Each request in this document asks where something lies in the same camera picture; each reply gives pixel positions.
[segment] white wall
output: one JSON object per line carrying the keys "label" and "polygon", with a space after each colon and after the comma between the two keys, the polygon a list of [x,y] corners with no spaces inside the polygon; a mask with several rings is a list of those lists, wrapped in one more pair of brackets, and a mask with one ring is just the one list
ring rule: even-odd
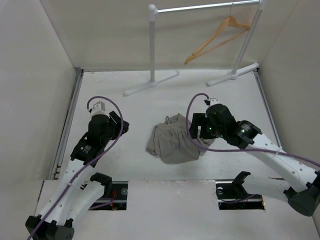
{"label": "white wall", "polygon": [[75,71],[39,0],[1,6],[0,183],[44,180]]}
{"label": "white wall", "polygon": [[[299,0],[260,72],[286,151],[320,163],[320,1]],[[314,216],[320,227],[320,210]]]}
{"label": "white wall", "polygon": [[[298,0],[269,0],[242,65],[261,63]],[[41,0],[74,66],[86,70],[148,69],[148,5],[158,9],[232,2],[231,0]],[[237,6],[232,15],[250,23],[257,6]],[[156,18],[156,67],[183,68],[186,58],[229,15],[230,8],[164,13]],[[212,46],[239,33],[230,29]],[[245,35],[196,60],[187,68],[230,68]]]}

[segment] garment rack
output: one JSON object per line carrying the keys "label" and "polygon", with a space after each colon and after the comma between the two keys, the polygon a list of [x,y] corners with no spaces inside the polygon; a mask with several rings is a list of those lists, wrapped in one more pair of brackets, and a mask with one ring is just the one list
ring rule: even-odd
{"label": "garment rack", "polygon": [[248,44],[250,42],[250,39],[255,31],[255,28],[257,26],[257,23],[259,21],[259,18],[261,16],[261,13],[263,9],[265,8],[267,4],[267,0],[244,0],[244,1],[234,1],[234,2],[224,2],[224,3],[214,3],[214,4],[207,4],[207,5],[197,5],[197,6],[185,6],[185,7],[176,7],[176,8],[167,8],[167,9],[157,9],[155,5],[150,4],[149,9],[149,40],[150,40],[150,80],[146,83],[137,85],[135,87],[129,88],[124,91],[124,95],[129,96],[132,94],[135,94],[137,92],[140,92],[142,90],[156,87],[157,84],[163,83],[169,79],[177,77],[180,73],[178,70],[176,70],[175,74],[172,76],[169,76],[165,79],[156,81],[155,79],[155,40],[156,40],[156,15],[158,14],[165,14],[165,13],[172,13],[172,12],[182,12],[182,11],[191,11],[191,10],[200,10],[200,9],[209,9],[209,8],[225,8],[225,7],[236,7],[236,6],[246,6],[246,5],[258,5],[258,8],[256,10],[256,13],[254,15],[251,28],[249,29],[246,38],[243,42],[242,48],[240,50],[240,53],[235,61],[235,64],[233,66],[233,69],[228,73],[228,75],[221,76],[219,78],[216,78],[214,80],[207,81],[206,84],[211,87],[213,85],[217,85],[220,83],[223,83],[227,80],[235,80],[238,76],[246,74],[254,69],[256,69],[259,64],[254,63],[249,66],[243,67],[239,69],[240,62],[242,58],[245,55],[245,52],[247,50]]}

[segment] metal hook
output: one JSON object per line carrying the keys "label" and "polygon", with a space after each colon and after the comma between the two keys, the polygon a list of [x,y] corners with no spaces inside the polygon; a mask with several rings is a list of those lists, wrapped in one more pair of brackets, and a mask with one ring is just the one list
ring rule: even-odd
{"label": "metal hook", "polygon": [[235,1],[233,1],[232,4],[231,4],[230,11],[229,11],[229,17],[231,16],[231,9],[232,9],[234,3],[235,3]]}

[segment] screw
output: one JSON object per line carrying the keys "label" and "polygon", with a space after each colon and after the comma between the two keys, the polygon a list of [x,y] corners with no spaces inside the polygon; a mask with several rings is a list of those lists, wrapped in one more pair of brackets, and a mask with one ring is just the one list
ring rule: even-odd
{"label": "screw", "polygon": [[122,189],[121,189],[121,194],[122,194],[122,195],[127,195],[127,194],[128,194],[128,189],[122,188]]}
{"label": "screw", "polygon": [[222,187],[218,187],[217,190],[216,190],[216,193],[218,195],[222,195],[224,193],[224,189]]}

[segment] wooden hanger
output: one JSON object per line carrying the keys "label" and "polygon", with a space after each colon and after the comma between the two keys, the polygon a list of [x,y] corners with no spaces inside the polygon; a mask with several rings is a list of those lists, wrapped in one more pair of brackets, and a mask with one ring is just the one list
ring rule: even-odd
{"label": "wooden hanger", "polygon": [[[208,49],[207,51],[204,51],[202,53],[200,53],[209,43],[212,42],[212,40],[218,36],[226,27],[235,27],[235,28],[243,28],[245,29],[244,31],[238,33],[237,35],[229,38],[228,40],[225,40],[221,43],[219,43],[218,45],[215,45],[214,47]],[[199,47],[195,52],[192,53],[192,55],[190,55],[184,62],[184,64],[188,64],[190,61],[201,57],[204,54],[207,54],[209,52],[211,52],[212,50],[222,46],[223,44],[226,44],[228,42],[230,42],[231,40],[241,36],[242,34],[244,34],[245,32],[247,32],[250,29],[250,24],[243,24],[243,23],[238,23],[236,18],[234,16],[229,16],[227,17],[220,25],[219,27],[216,29],[216,31],[214,32],[214,34],[201,46]]]}

